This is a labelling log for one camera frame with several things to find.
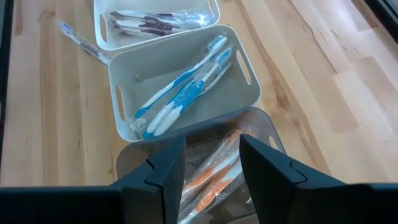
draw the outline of toothbrush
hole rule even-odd
[[[230,68],[231,62],[220,67],[216,74],[215,79],[208,85],[206,88],[195,98],[198,99],[203,94],[205,94],[209,89],[211,89],[215,84],[220,80],[220,78],[224,75],[224,73]],[[159,124],[164,120],[164,118],[172,111],[173,107],[183,100],[183,97],[187,95],[187,91],[196,83],[196,80],[192,78],[169,102],[166,106],[162,108],[162,110],[156,115],[156,117],[150,122],[148,128],[142,135],[144,139],[153,138],[154,131],[159,127]]]
[[[222,191],[227,188],[243,172],[241,160],[237,159],[232,167],[225,167],[214,179],[205,187],[195,201],[195,207],[179,224],[191,223],[191,221],[205,208],[207,208]]]
[[[134,10],[113,11],[110,14],[114,20],[136,20],[185,30],[206,26],[212,16],[210,13],[203,12],[162,12],[153,14]]]
[[[167,116],[171,110],[174,107],[175,102],[178,102],[181,100],[181,98],[184,96],[186,91],[191,88],[195,84],[195,79],[192,78],[170,101],[167,103],[166,106],[162,108],[162,110],[155,116],[155,118],[150,122],[148,125],[148,128],[146,129],[145,133],[142,135],[143,138],[150,138],[150,133],[153,133],[155,131],[155,128],[158,127],[159,123],[165,116]]]
[[[79,33],[73,30],[67,23],[62,21],[57,21],[58,28],[61,32],[69,37],[74,43],[79,45],[85,52],[90,54],[91,56],[97,58],[100,62],[102,62],[105,66],[108,66],[111,57],[108,56],[105,52],[95,47],[88,40],[82,37]]]
[[[181,82],[183,82],[185,79],[189,78],[192,74],[195,73],[205,62],[209,61],[214,55],[216,55],[227,43],[228,38],[225,37],[224,35],[218,35],[216,38],[214,38],[208,45],[208,53],[206,57],[201,60],[198,64],[196,64],[194,67],[191,69],[187,70],[183,74],[181,74],[178,78],[176,78],[174,81],[169,83],[167,86],[165,86],[163,89],[159,90],[154,96],[152,96],[136,113],[134,116],[135,118],[140,118],[142,115],[144,115],[152,106],[153,104],[159,100],[161,97],[163,97],[166,93],[168,93],[171,89],[175,88],[178,86]]]
[[[167,115],[167,117],[161,122],[159,127],[155,130],[154,136],[158,136],[166,132],[172,124],[180,117],[180,115],[187,109],[189,105],[193,103],[196,97],[202,92],[202,88],[205,85],[207,79],[209,79],[214,72],[218,69],[217,73],[220,73],[227,65],[226,62],[232,54],[232,47],[228,47],[222,53],[217,56],[213,68],[208,72],[199,82],[195,84],[187,93],[186,97],[181,103],[175,105],[173,110]]]
[[[131,31],[131,29],[137,29],[137,30],[156,30],[156,31],[161,31],[165,32],[165,34],[171,34],[175,32],[183,32],[188,29],[183,29],[179,27],[173,27],[168,24],[159,24],[159,23],[153,23],[153,22],[148,22],[148,21],[138,21],[138,20],[116,20],[112,22],[116,27],[126,30],[126,31]]]
[[[189,195],[195,193],[203,185],[211,180],[218,172],[229,164],[232,164],[239,157],[239,137],[241,134],[249,134],[254,136],[250,129],[237,129],[227,139],[223,141],[221,146],[216,150],[209,159],[204,162],[206,166],[201,166],[198,172],[195,172],[192,179],[184,185],[182,190],[181,201],[185,201]]]

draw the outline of wooden table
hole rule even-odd
[[[219,0],[288,154],[345,182],[398,181],[398,50],[361,0]],[[2,186],[105,185],[128,143],[95,42],[93,0],[16,0]]]

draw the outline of plastic wrapper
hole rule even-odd
[[[57,21],[58,28],[62,31],[64,35],[69,37],[74,43],[80,46],[85,52],[89,55],[97,58],[100,62],[102,62],[105,66],[109,65],[111,61],[111,57],[108,56],[101,49],[97,48],[97,46],[91,44],[88,40],[82,37],[78,32],[73,30],[68,24],[62,21]]]
[[[206,27],[215,20],[211,12],[177,11],[144,12],[135,10],[112,11],[110,23],[122,34],[147,39],[162,37],[187,30]]]
[[[241,134],[254,135],[248,127],[234,130],[185,182],[179,223],[191,223],[226,199],[244,182],[239,158]]]
[[[240,159],[236,159],[231,166],[225,167],[216,174],[201,190],[201,193],[182,210],[178,223],[192,223],[200,215],[208,212],[220,202],[228,198],[244,182]]]
[[[213,88],[229,69],[231,62],[228,60],[231,56],[229,52],[231,49],[233,49],[233,45],[227,44],[219,52],[209,56],[207,56],[209,50],[204,49],[203,56],[200,62],[195,64],[195,68],[190,67],[185,70],[179,77],[148,99],[133,118],[127,119],[134,134],[138,138],[149,139],[166,132],[178,117],[196,99]],[[222,57],[224,55],[228,57],[221,65],[218,65],[215,60],[204,59],[205,57]]]

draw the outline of blue toothbrush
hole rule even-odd
[[[202,65],[204,65],[207,61],[209,61],[211,58],[213,58],[227,43],[228,38],[225,37],[224,35],[218,35],[216,38],[214,38],[208,45],[208,53],[206,57],[201,60],[198,64],[196,64],[194,67],[191,69],[187,70],[183,74],[181,74],[178,78],[176,78],[174,81],[169,83],[167,86],[165,86],[163,89],[159,90],[154,96],[152,96],[141,108],[137,111],[136,115],[134,116],[135,118],[140,118],[142,115],[144,115],[153,105],[158,101],[160,98],[162,98],[166,93],[168,93],[170,90],[178,86],[181,82],[186,80],[187,78],[191,77],[192,74],[194,74]]]
[[[196,82],[189,90],[187,90],[185,96],[183,97],[183,99],[180,100],[180,102],[176,102],[174,104],[171,112],[167,113],[167,116],[160,122],[160,124],[153,133],[149,134],[148,132],[146,132],[144,133],[143,137],[151,138],[165,133],[166,130],[168,130],[169,127],[171,127],[171,125],[173,125],[174,122],[180,117],[180,115],[188,108],[188,106],[190,106],[195,101],[195,99],[201,96],[201,92],[210,89],[210,88],[203,89],[207,79],[209,79],[212,75],[219,75],[221,73],[224,73],[226,71],[225,68],[226,67],[229,68],[229,66],[231,66],[230,63],[227,63],[231,55],[232,55],[232,47],[229,47],[226,50],[224,50],[222,53],[220,53],[220,55],[217,56],[216,62],[211,68],[211,70],[203,78],[201,78],[198,82]]]

